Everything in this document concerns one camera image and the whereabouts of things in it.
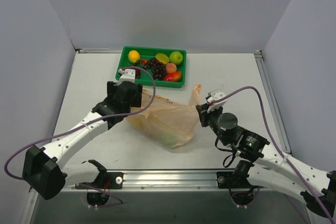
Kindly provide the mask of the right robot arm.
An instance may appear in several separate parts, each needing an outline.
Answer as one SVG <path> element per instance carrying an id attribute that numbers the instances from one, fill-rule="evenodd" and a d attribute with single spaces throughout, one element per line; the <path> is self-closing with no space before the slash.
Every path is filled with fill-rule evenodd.
<path id="1" fill-rule="evenodd" d="M 248 183 L 266 187 L 305 203 L 314 214 L 332 218 L 335 211 L 335 171 L 326 172 L 307 165 L 279 150 L 266 138 L 238 125 L 231 113 L 205 103 L 196 106 L 200 123 L 210 127 L 216 143 L 240 158 L 233 173 L 239 187 Z"/>

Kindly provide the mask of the orange translucent plastic bag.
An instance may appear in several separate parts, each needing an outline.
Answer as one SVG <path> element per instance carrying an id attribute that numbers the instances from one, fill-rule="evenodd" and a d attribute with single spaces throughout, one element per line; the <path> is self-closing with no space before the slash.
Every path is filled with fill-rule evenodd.
<path id="1" fill-rule="evenodd" d="M 174 149 L 187 144 L 194 136 L 199 123 L 196 106 L 200 105 L 201 84 L 196 84 L 188 104 L 156 95 L 145 111 L 127 117 L 128 123 L 142 134 Z"/>

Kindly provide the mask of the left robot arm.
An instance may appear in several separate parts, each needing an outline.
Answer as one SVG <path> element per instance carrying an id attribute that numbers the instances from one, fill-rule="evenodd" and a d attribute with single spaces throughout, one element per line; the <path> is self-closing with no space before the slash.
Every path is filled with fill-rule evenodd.
<path id="1" fill-rule="evenodd" d="M 79 165 L 67 163 L 90 141 L 123 121 L 131 108 L 141 107 L 142 89 L 141 84 L 130 81 L 121 84 L 109 81 L 107 97 L 71 129 L 70 134 L 42 147 L 33 145 L 26 151 L 23 179 L 45 200 L 54 198 L 71 185 L 102 187 L 108 180 L 107 169 L 98 161 L 90 159 Z"/>

